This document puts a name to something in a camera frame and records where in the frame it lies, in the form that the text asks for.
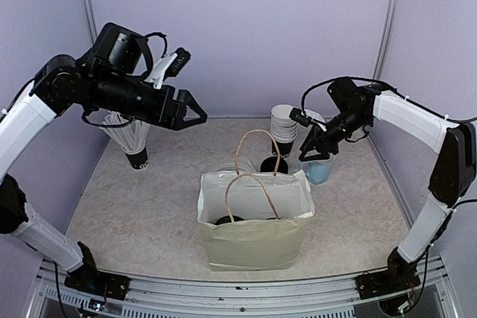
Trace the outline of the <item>cream paper bag with handles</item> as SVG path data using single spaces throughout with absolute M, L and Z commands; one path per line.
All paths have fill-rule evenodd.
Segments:
M 203 173 L 197 222 L 214 271 L 281 270 L 294 264 L 306 227 L 315 216 L 309 181 L 294 174 Z M 223 216 L 244 220 L 216 226 Z M 262 221 L 269 217 L 284 221 Z

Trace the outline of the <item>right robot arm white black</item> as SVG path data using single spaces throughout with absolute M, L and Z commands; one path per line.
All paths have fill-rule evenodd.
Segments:
M 329 120 L 320 120 L 306 108 L 308 95 L 322 86 L 338 111 Z M 301 162 L 338 154 L 342 141 L 351 142 L 357 130 L 370 129 L 377 122 L 406 134 L 433 154 L 426 201 L 394 250 L 397 262 L 381 275 L 386 290 L 399 290 L 411 276 L 406 264 L 419 261 L 437 240 L 476 179 L 474 121 L 438 114 L 383 80 L 356 76 L 336 77 L 309 87 L 289 117 L 309 128 L 300 147 Z

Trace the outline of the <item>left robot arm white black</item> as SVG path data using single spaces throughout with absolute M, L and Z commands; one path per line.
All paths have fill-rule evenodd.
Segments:
M 82 57 L 51 58 L 1 117 L 1 233 L 49 257 L 90 292 L 104 285 L 104 274 L 89 248 L 40 217 L 9 170 L 32 140 L 74 104 L 83 107 L 83 120 L 105 109 L 119 113 L 125 124 L 137 120 L 178 131 L 204 123 L 206 112 L 192 94 L 166 83 L 190 53 L 178 48 L 155 60 L 148 40 L 148 35 L 107 23 Z

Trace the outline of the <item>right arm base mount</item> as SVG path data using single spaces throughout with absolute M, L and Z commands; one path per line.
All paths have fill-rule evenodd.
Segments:
M 419 286 L 420 278 L 416 272 L 396 278 L 383 270 L 361 274 L 355 278 L 355 282 L 360 299 L 370 299 Z

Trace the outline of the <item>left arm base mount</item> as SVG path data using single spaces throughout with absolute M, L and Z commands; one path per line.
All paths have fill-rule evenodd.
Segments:
M 125 300 L 129 284 L 126 276 L 102 271 L 68 273 L 64 281 L 66 287 L 121 301 Z

